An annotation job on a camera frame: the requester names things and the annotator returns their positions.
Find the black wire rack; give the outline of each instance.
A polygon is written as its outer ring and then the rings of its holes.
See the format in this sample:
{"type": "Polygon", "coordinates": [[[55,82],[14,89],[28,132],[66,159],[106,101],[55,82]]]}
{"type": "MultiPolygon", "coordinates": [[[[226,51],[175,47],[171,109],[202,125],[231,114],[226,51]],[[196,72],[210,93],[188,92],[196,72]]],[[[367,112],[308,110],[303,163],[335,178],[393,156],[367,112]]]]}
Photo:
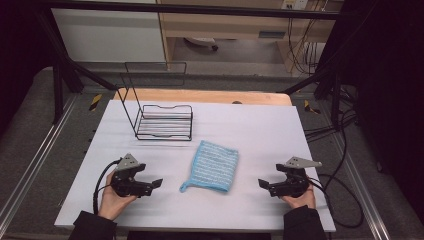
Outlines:
{"type": "Polygon", "coordinates": [[[138,140],[191,141],[192,107],[141,105],[136,91],[139,77],[138,73],[121,73],[123,85],[118,86],[118,95],[135,137],[138,140]]]}

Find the white tabletop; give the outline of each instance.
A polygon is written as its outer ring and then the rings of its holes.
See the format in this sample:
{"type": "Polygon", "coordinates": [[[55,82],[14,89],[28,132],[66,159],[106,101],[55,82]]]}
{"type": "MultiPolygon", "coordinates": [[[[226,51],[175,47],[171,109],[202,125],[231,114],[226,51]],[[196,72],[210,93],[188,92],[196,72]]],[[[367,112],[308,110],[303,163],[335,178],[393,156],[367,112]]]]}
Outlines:
{"type": "MultiPolygon", "coordinates": [[[[127,103],[127,107],[137,108],[136,102],[127,103]]],[[[118,226],[164,231],[274,232],[283,229],[283,215],[290,207],[260,188],[258,178],[270,183],[282,182],[285,174],[276,170],[277,163],[285,163],[293,156],[311,159],[295,107],[194,102],[142,104],[191,105],[192,141],[137,140],[121,102],[111,100],[56,219],[56,226],[72,228],[81,210],[92,212],[92,194],[101,172],[112,161],[131,153],[146,164],[146,169],[137,173],[136,180],[151,182],[163,178],[163,183],[150,197],[141,197],[128,206],[116,219],[118,226]],[[228,193],[196,187],[179,192],[181,184],[189,178],[201,140],[239,151],[233,185],[228,193]]],[[[318,178],[314,168],[306,172],[309,177],[318,178]]],[[[323,194],[319,190],[315,194],[324,230],[335,231],[323,194]]]]}

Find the hand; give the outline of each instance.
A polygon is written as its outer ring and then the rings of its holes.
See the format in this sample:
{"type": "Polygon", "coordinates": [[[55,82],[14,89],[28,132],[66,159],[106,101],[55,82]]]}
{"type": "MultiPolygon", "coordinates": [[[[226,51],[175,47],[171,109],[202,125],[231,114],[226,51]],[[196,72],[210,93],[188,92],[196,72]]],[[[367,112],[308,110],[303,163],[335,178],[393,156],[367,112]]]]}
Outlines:
{"type": "Polygon", "coordinates": [[[137,196],[120,197],[110,186],[114,172],[107,175],[106,186],[103,190],[102,203],[100,205],[99,216],[109,220],[115,220],[119,214],[134,200],[137,196]]]}
{"type": "Polygon", "coordinates": [[[287,202],[291,208],[303,207],[305,205],[308,205],[308,208],[316,208],[314,188],[312,184],[309,184],[309,187],[306,189],[305,193],[303,193],[303,195],[298,198],[290,196],[282,196],[280,198],[287,202]]]}

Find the folded blue towel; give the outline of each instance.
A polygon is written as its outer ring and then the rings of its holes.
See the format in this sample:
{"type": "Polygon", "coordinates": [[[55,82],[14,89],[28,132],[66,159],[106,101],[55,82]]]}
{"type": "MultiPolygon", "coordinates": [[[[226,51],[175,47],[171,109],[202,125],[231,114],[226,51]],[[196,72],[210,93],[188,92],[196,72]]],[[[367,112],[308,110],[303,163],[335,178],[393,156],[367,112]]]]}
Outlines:
{"type": "Polygon", "coordinates": [[[237,150],[201,141],[194,156],[190,178],[181,185],[180,192],[190,185],[228,192],[237,161],[237,150]]]}

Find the white cabinet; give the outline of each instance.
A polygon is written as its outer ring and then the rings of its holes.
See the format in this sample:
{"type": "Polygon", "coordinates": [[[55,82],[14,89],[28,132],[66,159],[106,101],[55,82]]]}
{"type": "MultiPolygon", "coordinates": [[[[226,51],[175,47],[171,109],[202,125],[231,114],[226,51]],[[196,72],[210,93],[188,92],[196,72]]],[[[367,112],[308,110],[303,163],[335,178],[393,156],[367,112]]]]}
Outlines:
{"type": "MultiPolygon", "coordinates": [[[[155,0],[121,1],[156,3],[155,0]]],[[[74,61],[165,61],[157,13],[68,9],[52,11],[68,54],[74,61]]]]}

